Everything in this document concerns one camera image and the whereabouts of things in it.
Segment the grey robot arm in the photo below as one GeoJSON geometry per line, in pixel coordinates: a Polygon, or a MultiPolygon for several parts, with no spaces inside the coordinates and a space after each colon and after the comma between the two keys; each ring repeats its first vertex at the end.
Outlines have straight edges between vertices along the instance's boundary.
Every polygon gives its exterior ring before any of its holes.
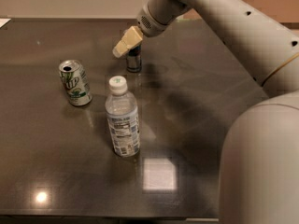
{"type": "Polygon", "coordinates": [[[299,45],[242,0],[148,0],[112,50],[120,58],[194,10],[265,100],[232,124],[221,149],[219,224],[299,224],[299,45]]]}

